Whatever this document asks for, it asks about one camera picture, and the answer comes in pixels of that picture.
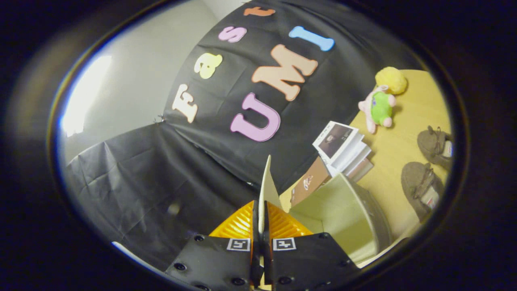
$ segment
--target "printed photo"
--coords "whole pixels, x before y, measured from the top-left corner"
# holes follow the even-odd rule
[[[339,147],[346,141],[353,129],[344,127],[340,124],[334,124],[323,141],[318,145],[329,158],[332,158],[338,151]]]

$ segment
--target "yellow plush ball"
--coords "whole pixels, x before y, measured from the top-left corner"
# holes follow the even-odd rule
[[[389,89],[386,93],[397,95],[406,91],[407,88],[407,80],[396,68],[386,67],[380,70],[377,75],[375,75],[375,82],[377,86],[388,85]]]

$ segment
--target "slipper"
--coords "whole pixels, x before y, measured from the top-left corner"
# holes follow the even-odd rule
[[[431,164],[410,162],[402,168],[401,182],[407,201],[422,222],[442,196],[442,181],[434,173]]]
[[[442,132],[441,128],[433,130],[428,126],[418,134],[418,148],[425,158],[432,164],[437,164],[450,171],[452,168],[452,137]]]

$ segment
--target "green stuffed animal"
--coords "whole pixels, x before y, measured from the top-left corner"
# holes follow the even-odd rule
[[[359,109],[366,114],[366,127],[371,134],[375,134],[377,125],[392,125],[391,112],[397,102],[393,95],[386,94],[388,89],[387,85],[379,86],[359,102]]]

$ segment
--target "wooden table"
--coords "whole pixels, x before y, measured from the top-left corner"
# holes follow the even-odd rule
[[[407,235],[408,229],[419,224],[416,213],[402,191],[402,167],[409,162],[427,163],[417,145],[417,136],[431,125],[451,132],[449,113],[442,94],[426,71],[402,70],[408,80],[406,92],[396,96],[393,125],[378,127],[372,135],[366,129],[364,112],[360,111],[350,126],[364,134],[364,142],[371,147],[368,159],[371,169],[358,184],[370,191],[382,208],[391,228],[393,239]],[[434,172],[445,183],[447,172],[432,165]],[[292,187],[280,195],[282,205],[289,209]]]

